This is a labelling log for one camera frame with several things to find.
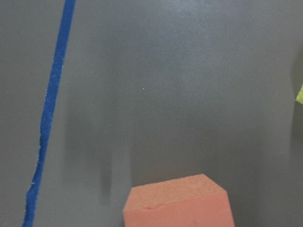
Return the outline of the orange foam block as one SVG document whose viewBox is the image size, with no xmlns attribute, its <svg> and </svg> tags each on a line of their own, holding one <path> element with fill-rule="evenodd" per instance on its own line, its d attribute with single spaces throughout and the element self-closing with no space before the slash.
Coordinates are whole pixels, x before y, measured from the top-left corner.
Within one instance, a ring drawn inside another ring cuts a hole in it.
<svg viewBox="0 0 303 227">
<path fill-rule="evenodd" d="M 204 174 L 133 187 L 126 227 L 233 227 L 227 191 Z"/>
</svg>

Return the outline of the yellow foam block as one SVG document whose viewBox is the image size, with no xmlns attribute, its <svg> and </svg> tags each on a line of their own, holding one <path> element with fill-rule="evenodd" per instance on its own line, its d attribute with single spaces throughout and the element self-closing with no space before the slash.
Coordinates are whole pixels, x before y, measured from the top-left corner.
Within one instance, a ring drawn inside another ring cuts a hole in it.
<svg viewBox="0 0 303 227">
<path fill-rule="evenodd" d="M 303 85 L 301 86 L 295 101 L 303 105 Z"/>
</svg>

